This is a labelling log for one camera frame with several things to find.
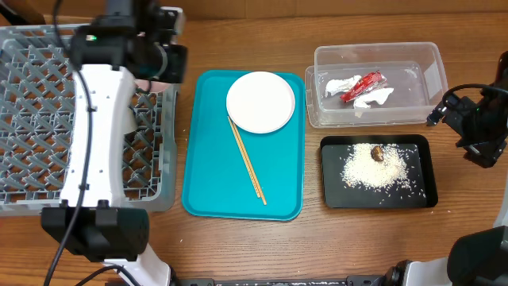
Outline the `pink-white small bowl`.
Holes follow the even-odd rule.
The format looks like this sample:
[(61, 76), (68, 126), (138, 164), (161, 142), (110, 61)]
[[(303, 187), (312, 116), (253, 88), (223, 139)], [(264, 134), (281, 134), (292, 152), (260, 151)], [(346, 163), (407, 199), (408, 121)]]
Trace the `pink-white small bowl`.
[(148, 95), (151, 93), (161, 93), (161, 92), (175, 92), (179, 89), (178, 85), (174, 85), (171, 83), (163, 83), (155, 80), (143, 80), (136, 79), (135, 80), (135, 92), (137, 94)]

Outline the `white napkin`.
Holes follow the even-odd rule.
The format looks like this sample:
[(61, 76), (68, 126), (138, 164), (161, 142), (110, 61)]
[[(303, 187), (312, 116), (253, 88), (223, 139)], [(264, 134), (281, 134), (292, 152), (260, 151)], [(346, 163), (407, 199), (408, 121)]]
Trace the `white napkin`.
[[(362, 77), (362, 75), (354, 75), (347, 79), (331, 79), (325, 85), (322, 98), (326, 99), (333, 96), (338, 96), (340, 98), (341, 95), (349, 91)], [(358, 98), (353, 99), (350, 102), (355, 110), (355, 116), (360, 118), (365, 110), (371, 108), (372, 103), (382, 106), (393, 92), (394, 88), (386, 85), (385, 87), (377, 88), (373, 91), (367, 91)]]

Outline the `red snack wrapper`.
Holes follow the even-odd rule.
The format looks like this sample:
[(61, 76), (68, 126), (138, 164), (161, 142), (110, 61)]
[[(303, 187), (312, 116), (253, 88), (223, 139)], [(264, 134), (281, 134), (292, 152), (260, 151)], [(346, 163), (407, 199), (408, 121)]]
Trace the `red snack wrapper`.
[(363, 76), (349, 91), (340, 96), (343, 102), (350, 102), (367, 91), (385, 87), (387, 78), (380, 72), (374, 71)]

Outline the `brown food chunk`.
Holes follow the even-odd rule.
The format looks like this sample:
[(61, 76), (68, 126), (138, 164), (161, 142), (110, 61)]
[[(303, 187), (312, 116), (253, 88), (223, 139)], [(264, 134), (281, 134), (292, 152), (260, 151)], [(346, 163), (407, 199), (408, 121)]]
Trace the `brown food chunk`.
[(371, 150), (371, 157), (374, 161), (384, 161), (384, 151), (380, 145), (375, 145)]

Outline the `rice grains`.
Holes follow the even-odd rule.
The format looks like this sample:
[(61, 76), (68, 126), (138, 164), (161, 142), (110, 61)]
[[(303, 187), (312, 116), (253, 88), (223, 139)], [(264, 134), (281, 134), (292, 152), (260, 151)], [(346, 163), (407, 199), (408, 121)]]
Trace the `rice grains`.
[[(380, 145), (384, 161), (374, 161), (371, 150)], [(424, 207), (427, 194), (420, 153), (415, 144), (359, 143), (345, 147), (341, 190), (349, 207)]]

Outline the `wooden chopstick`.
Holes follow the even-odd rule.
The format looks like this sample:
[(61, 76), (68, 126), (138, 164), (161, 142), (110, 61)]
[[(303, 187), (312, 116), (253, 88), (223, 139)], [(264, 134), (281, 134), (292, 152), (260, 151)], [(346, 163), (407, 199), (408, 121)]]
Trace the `wooden chopstick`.
[(231, 124), (232, 124), (232, 130), (235, 133), (235, 138), (237, 140), (237, 145), (238, 145), (239, 149), (241, 150), (242, 156), (244, 158), (244, 162), (245, 162), (246, 167), (248, 169), (248, 173), (249, 173), (249, 175), (251, 177), (251, 181), (252, 181), (253, 187), (256, 190), (256, 195), (257, 195), (258, 198), (260, 198), (262, 200), (263, 205), (267, 206), (267, 201), (265, 199), (264, 193), (262, 191), (262, 188), (260, 186), (259, 180), (258, 180), (257, 175), (255, 173), (255, 170), (253, 168), (252, 162), (250, 161), (250, 158), (249, 158), (248, 153), (247, 153), (247, 149), (245, 148), (244, 142), (243, 142), (243, 140), (241, 138), (241, 135), (240, 135), (240, 133), (238, 131), (238, 128), (237, 128), (237, 126), (233, 122), (231, 122)]
[(229, 121), (229, 125), (230, 125), (230, 127), (231, 127), (231, 129), (232, 129), (232, 124), (231, 124), (231, 122), (233, 122), (233, 121), (232, 121), (232, 119), (231, 119), (230, 117), (227, 117), (227, 118), (228, 118), (228, 121)]

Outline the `large white round plate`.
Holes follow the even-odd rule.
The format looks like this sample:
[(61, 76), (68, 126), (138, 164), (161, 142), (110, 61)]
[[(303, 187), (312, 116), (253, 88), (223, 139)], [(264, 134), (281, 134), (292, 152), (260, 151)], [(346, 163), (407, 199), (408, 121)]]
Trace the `large white round plate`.
[(250, 133), (272, 133), (291, 119), (296, 99), (290, 84), (267, 71), (249, 72), (237, 79), (226, 95), (229, 118)]

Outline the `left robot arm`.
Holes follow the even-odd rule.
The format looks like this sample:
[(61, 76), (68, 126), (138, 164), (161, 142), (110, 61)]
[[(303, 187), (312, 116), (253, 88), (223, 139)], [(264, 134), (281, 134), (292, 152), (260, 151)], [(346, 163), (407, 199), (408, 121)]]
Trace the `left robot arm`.
[(60, 202), (41, 212), (42, 228), (69, 252), (115, 269), (130, 285), (169, 285), (171, 267), (148, 243), (148, 212), (131, 207), (122, 181), (125, 135), (136, 82), (183, 81), (187, 49), (175, 24), (79, 27), (68, 55), (75, 82), (75, 119)]

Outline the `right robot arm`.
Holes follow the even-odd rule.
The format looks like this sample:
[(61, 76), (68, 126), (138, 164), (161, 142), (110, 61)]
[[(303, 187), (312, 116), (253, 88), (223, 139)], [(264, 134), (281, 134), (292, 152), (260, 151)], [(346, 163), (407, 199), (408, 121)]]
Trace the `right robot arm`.
[[(498, 60), (490, 84), (466, 83), (450, 88), (427, 118), (443, 122), (460, 139), (464, 159), (482, 168), (494, 166), (507, 150), (507, 53)], [(445, 258), (404, 260), (392, 266), (374, 285), (506, 285), (507, 197), (494, 226), (459, 238)]]

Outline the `clear plastic waste bin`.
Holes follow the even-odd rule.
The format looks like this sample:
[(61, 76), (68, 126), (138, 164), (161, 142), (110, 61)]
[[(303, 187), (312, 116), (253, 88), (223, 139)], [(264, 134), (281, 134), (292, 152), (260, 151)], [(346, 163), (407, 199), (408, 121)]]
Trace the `clear plastic waste bin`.
[[(335, 82), (380, 72), (394, 91), (384, 104), (356, 109), (335, 92)], [(314, 128), (419, 124), (441, 101), (448, 81), (432, 42), (321, 46), (305, 71), (306, 104)]]

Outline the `black rectangular tray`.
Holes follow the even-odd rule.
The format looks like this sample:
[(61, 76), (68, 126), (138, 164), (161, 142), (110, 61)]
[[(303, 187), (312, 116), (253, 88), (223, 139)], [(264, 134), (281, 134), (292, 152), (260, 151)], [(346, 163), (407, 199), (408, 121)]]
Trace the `black rectangular tray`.
[(364, 135), (364, 136), (328, 136), (321, 140), (321, 173), (325, 204), (330, 208), (384, 208), (386, 207), (351, 207), (347, 206), (352, 200), (341, 190), (340, 173), (344, 161), (340, 158), (346, 154), (345, 147), (359, 143), (369, 144), (415, 144), (420, 153), (421, 167), (427, 194), (424, 207), (435, 207), (438, 202), (437, 185), (433, 174), (432, 159), (429, 143), (425, 137), (417, 134), (405, 135)]

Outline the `grey plastic dish rack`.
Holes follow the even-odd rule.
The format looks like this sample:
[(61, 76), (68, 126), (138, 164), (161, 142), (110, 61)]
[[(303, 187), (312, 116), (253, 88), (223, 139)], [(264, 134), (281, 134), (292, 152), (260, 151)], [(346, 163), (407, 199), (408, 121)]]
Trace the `grey plastic dish rack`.
[[(127, 202), (166, 211), (175, 201), (177, 86), (136, 93), (137, 132), (124, 140)], [(38, 215), (59, 204), (74, 121), (74, 84), (50, 25), (1, 29), (1, 214)]]

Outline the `teal plastic serving tray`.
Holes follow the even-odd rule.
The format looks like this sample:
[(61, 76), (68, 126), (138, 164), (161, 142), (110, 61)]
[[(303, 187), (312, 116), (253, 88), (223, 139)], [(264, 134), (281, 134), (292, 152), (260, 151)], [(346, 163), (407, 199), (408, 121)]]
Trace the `teal plastic serving tray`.
[(304, 193), (306, 100), (302, 79), (281, 73), (294, 92), (295, 110), (281, 129), (255, 134), (239, 129), (260, 183), (253, 187), (230, 127), (226, 95), (243, 71), (211, 70), (195, 88), (182, 202), (196, 216), (290, 221)]

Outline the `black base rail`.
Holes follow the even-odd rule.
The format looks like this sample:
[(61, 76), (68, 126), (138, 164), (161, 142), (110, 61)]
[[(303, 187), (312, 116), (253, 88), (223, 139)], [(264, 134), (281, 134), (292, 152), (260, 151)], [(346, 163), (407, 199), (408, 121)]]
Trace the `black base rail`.
[(432, 277), (422, 276), (413, 261), (400, 261), (383, 275), (349, 275), (345, 278), (214, 280), (212, 278), (172, 278), (171, 286), (403, 286), (452, 285), (446, 272)]

